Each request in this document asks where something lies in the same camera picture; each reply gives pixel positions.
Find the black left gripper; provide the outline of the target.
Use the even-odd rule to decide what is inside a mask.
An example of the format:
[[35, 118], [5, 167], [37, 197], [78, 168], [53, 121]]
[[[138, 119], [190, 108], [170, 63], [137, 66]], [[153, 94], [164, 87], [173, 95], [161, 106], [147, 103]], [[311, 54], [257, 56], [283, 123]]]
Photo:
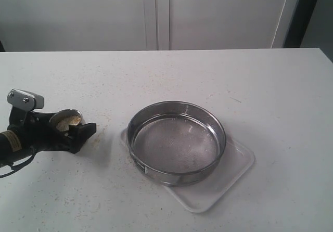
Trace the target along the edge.
[[25, 112], [13, 107], [6, 130], [6, 151], [9, 153], [36, 151], [67, 151], [78, 153], [96, 133], [96, 123], [69, 125], [63, 135], [49, 122], [53, 113]]

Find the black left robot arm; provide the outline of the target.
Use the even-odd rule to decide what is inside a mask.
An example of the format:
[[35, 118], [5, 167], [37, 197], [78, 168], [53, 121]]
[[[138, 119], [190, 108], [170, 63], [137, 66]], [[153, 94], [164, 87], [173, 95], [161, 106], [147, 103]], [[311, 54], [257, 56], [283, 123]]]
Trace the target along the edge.
[[18, 170], [29, 164], [40, 151], [65, 151], [75, 154], [97, 130], [95, 123], [70, 124], [60, 131], [56, 113], [25, 112], [13, 107], [9, 126], [1, 132], [1, 167]]

